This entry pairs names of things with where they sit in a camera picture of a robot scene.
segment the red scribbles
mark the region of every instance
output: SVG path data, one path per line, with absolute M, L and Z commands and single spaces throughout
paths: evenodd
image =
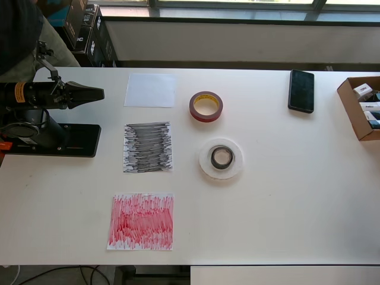
M 126 194 L 113 197 L 107 249 L 171 250 L 172 194 Z

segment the open cardboard box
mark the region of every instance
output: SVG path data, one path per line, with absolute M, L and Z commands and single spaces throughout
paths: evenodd
M 380 77 L 350 77 L 338 88 L 338 94 L 350 118 L 354 132 L 359 141 L 380 140 L 380 129 L 372 129 L 360 107 L 353 89 L 368 84 L 373 90 L 380 90 Z

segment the phone screen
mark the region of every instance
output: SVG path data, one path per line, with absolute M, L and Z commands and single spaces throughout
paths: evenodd
M 306 113 L 314 111 L 314 74 L 292 70 L 288 107 Z

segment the paper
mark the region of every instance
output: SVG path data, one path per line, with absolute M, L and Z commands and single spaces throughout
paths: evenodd
M 172 74 L 131 74 L 125 107 L 174 107 L 176 77 Z
M 173 194 L 115 195 L 107 249 L 171 250 L 173 206 Z
M 173 169 L 170 123 L 125 125 L 123 167 L 124 173 Z

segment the person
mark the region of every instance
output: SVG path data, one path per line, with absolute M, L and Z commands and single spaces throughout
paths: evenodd
M 54 54 L 46 60 L 55 67 L 79 67 L 59 34 L 42 15 L 37 0 L 0 0 L 0 83 L 32 81 L 41 64 L 37 42 Z

